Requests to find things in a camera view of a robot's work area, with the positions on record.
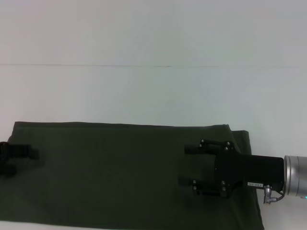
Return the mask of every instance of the silver cylinder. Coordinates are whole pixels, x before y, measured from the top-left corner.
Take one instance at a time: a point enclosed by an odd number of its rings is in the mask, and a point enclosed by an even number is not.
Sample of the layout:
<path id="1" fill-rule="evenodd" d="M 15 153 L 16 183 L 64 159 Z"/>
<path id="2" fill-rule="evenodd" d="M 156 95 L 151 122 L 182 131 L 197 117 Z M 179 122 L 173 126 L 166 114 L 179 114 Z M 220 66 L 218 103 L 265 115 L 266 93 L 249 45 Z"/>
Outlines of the silver cylinder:
<path id="1" fill-rule="evenodd" d="M 307 196 L 307 157 L 284 157 L 284 193 L 289 196 Z"/>

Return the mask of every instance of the green fabric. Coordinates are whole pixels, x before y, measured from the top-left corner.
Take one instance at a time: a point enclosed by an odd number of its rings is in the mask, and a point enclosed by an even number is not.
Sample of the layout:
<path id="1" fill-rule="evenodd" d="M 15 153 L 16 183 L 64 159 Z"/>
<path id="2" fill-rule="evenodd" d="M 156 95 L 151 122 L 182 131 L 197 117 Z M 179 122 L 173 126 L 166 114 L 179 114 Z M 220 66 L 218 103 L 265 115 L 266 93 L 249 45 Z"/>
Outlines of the green fabric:
<path id="1" fill-rule="evenodd" d="M 14 159 L 0 178 L 0 220 L 143 230 L 262 230 L 255 190 L 230 199 L 193 196 L 179 175 L 213 179 L 214 156 L 184 155 L 200 139 L 233 141 L 251 154 L 248 132 L 210 127 L 91 123 L 15 124 L 10 143 L 31 144 L 40 161 Z"/>

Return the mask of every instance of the white wall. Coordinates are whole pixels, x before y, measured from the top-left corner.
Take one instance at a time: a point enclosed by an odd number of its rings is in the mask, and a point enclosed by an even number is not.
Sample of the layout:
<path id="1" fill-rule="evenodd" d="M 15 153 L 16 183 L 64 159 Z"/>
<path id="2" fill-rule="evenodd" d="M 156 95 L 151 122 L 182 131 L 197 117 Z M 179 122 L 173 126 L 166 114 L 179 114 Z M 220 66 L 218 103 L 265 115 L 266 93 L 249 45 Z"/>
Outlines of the white wall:
<path id="1" fill-rule="evenodd" d="M 253 154 L 307 156 L 306 7 L 0 0 L 0 139 L 15 121 L 229 124 L 250 132 Z M 267 230 L 306 228 L 300 198 L 260 207 Z"/>

